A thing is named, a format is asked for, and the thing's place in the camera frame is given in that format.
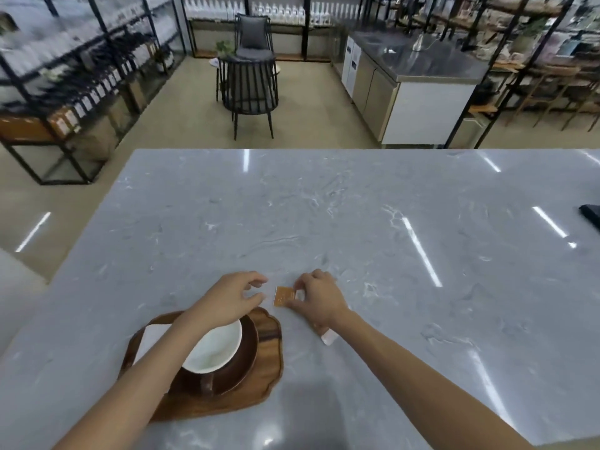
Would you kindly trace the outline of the row of white bottles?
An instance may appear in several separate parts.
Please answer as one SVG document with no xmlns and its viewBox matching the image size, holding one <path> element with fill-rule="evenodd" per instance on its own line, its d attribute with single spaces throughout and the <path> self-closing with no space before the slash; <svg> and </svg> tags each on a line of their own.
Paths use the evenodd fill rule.
<svg viewBox="0 0 600 450">
<path fill-rule="evenodd" d="M 343 6 L 338 3 L 311 2 L 304 6 L 283 5 L 266 2 L 245 3 L 245 0 L 183 0 L 185 14 L 189 20 L 232 23 L 240 15 L 266 16 L 272 23 L 283 26 L 328 27 L 334 15 L 340 14 Z"/>
</svg>

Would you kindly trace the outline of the stainless steel counter cabinet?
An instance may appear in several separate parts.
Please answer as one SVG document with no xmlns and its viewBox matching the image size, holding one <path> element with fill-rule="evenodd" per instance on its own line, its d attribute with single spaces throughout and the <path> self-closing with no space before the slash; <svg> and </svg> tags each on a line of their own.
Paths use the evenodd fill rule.
<svg viewBox="0 0 600 450">
<path fill-rule="evenodd" d="M 489 66 L 432 35 L 344 34 L 341 83 L 379 146 L 447 148 Z"/>
</svg>

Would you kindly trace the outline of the person's right hand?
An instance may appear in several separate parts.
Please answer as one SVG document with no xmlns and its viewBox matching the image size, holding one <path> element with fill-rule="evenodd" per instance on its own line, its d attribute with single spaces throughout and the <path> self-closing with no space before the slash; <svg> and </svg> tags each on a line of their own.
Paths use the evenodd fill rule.
<svg viewBox="0 0 600 450">
<path fill-rule="evenodd" d="M 306 311 L 295 311 L 310 325 L 321 325 L 337 331 L 351 311 L 329 272 L 320 269 L 302 273 L 293 286 L 304 292 Z"/>
</svg>

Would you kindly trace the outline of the black shelf with wooden boards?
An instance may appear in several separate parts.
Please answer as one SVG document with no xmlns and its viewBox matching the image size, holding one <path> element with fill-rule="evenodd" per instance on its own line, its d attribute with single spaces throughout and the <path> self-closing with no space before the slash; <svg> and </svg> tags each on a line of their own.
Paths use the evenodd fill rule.
<svg viewBox="0 0 600 450">
<path fill-rule="evenodd" d="M 472 146 L 478 149 L 501 114 L 509 110 L 513 115 L 520 98 L 512 96 L 509 87 L 531 82 L 531 69 L 543 65 L 581 67 L 576 81 L 600 67 L 600 52 L 573 56 L 574 45 L 568 54 L 561 53 L 563 45 L 573 39 L 578 43 L 584 35 L 600 35 L 600 30 L 571 28 L 573 14 L 579 22 L 595 8 L 589 0 L 427 0 L 422 14 L 413 14 L 407 26 L 417 22 L 424 32 L 433 32 L 443 25 L 441 41 L 451 40 L 456 30 L 466 32 L 456 45 L 487 63 L 483 83 L 491 82 L 496 74 L 504 76 L 494 93 L 476 90 L 461 120 L 487 121 Z"/>
</svg>

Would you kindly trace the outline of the white folded napkin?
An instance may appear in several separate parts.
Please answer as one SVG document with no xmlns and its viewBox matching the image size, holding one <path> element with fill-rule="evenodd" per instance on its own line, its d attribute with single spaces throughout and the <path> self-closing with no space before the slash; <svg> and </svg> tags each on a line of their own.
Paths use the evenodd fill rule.
<svg viewBox="0 0 600 450">
<path fill-rule="evenodd" d="M 147 325 L 142 332 L 142 338 L 134 355 L 132 365 L 138 363 L 138 361 L 157 343 L 157 341 L 161 339 L 170 327 L 171 324 Z"/>
</svg>

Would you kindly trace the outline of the person's right forearm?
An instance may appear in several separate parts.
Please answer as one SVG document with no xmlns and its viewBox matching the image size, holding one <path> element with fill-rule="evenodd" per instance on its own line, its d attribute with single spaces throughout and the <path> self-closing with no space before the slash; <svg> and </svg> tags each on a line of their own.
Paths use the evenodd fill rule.
<svg viewBox="0 0 600 450">
<path fill-rule="evenodd" d="M 535 450 L 471 394 L 349 309 L 327 316 L 433 450 Z"/>
</svg>

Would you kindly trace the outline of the flat black device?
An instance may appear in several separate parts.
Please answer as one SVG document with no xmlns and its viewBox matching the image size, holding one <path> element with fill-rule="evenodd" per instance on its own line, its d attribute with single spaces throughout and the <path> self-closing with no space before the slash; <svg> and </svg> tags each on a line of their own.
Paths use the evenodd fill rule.
<svg viewBox="0 0 600 450">
<path fill-rule="evenodd" d="M 600 204 L 583 204 L 578 208 L 578 211 L 600 232 Z"/>
</svg>

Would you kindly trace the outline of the dark brown saucer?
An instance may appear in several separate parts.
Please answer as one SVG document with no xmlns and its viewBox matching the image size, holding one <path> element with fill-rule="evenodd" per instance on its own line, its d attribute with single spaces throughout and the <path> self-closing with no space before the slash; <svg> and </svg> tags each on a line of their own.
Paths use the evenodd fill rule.
<svg viewBox="0 0 600 450">
<path fill-rule="evenodd" d="M 169 387 L 170 395 L 187 395 L 210 399 L 233 390 L 250 372 L 258 353 L 258 331 L 249 316 L 241 319 L 243 336 L 235 356 L 221 369 L 194 374 L 183 367 Z"/>
</svg>

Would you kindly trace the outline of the black metal shelf with bottles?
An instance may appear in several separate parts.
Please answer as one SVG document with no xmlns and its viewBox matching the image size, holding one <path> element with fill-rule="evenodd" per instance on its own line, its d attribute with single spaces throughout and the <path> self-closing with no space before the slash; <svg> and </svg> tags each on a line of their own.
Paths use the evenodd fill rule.
<svg viewBox="0 0 600 450">
<path fill-rule="evenodd" d="M 0 148 L 39 185 L 93 183 L 186 58 L 184 21 L 181 0 L 0 0 Z M 45 115 L 49 82 L 123 32 L 151 34 L 154 57 L 74 126 Z"/>
</svg>

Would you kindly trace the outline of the black shelf along back wall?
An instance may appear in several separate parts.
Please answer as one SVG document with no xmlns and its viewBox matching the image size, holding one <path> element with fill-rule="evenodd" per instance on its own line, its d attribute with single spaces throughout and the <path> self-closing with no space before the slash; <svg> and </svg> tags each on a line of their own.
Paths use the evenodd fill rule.
<svg viewBox="0 0 600 450">
<path fill-rule="evenodd" d="M 353 8 L 353 2 L 347 0 L 245 0 L 251 2 L 266 2 L 283 5 L 304 6 L 309 9 L 311 2 L 338 3 L 343 6 L 340 14 L 334 15 L 334 21 L 340 17 L 348 7 Z M 192 55 L 195 58 L 211 58 L 217 55 L 215 44 L 220 40 L 229 40 L 235 43 L 235 22 L 211 22 L 202 20 L 189 20 L 184 10 L 190 36 Z M 277 59 L 284 61 L 325 62 L 328 59 L 328 35 L 333 28 L 333 23 L 328 27 L 311 28 L 306 21 L 305 26 L 283 26 L 271 22 L 274 53 Z"/>
</svg>

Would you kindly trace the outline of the black slatted metal chair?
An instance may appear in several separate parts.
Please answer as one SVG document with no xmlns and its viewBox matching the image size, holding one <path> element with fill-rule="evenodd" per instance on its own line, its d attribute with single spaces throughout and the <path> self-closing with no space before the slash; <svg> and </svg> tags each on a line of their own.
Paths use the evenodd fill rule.
<svg viewBox="0 0 600 450">
<path fill-rule="evenodd" d="M 272 112 L 279 105 L 275 58 L 244 59 L 228 55 L 218 57 L 217 62 L 218 91 L 222 105 L 231 114 L 234 139 L 240 115 L 266 115 L 271 138 L 274 138 Z"/>
</svg>

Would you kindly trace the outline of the person's left forearm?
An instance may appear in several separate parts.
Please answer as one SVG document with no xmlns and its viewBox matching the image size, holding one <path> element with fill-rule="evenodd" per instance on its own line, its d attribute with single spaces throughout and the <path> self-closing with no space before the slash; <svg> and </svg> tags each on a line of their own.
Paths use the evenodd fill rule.
<svg viewBox="0 0 600 450">
<path fill-rule="evenodd" d="M 181 314 L 52 450 L 128 450 L 193 347 L 210 330 L 236 320 L 206 307 Z"/>
</svg>

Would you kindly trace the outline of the black chair with grey cushion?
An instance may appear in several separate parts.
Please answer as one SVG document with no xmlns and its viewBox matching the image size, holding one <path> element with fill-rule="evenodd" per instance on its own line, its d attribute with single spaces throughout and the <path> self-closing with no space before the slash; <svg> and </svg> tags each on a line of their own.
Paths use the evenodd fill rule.
<svg viewBox="0 0 600 450">
<path fill-rule="evenodd" d="M 268 16 L 236 14 L 235 55 L 244 60 L 275 59 L 271 19 Z"/>
</svg>

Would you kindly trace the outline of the row of dark labelled bottles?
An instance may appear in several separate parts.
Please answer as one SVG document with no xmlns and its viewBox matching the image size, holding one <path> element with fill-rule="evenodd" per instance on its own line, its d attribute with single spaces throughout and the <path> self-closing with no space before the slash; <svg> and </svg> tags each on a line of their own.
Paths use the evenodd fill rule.
<svg viewBox="0 0 600 450">
<path fill-rule="evenodd" d="M 48 117 L 59 110 L 72 113 L 65 123 L 74 126 L 74 117 L 83 119 L 110 94 L 119 89 L 157 50 L 157 42 L 149 33 L 122 32 L 86 50 L 88 64 L 75 59 L 42 90 L 41 111 Z"/>
</svg>

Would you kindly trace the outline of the brown wooden tray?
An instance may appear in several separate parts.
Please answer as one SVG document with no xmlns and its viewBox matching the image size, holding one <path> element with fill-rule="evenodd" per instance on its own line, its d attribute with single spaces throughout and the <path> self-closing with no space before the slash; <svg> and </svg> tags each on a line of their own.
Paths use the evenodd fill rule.
<svg viewBox="0 0 600 450">
<path fill-rule="evenodd" d="M 264 308 L 247 314 L 258 332 L 257 357 L 250 372 L 233 390 L 210 399 L 165 393 L 151 423 L 186 420 L 234 412 L 258 405 L 269 397 L 284 371 L 280 322 Z"/>
</svg>

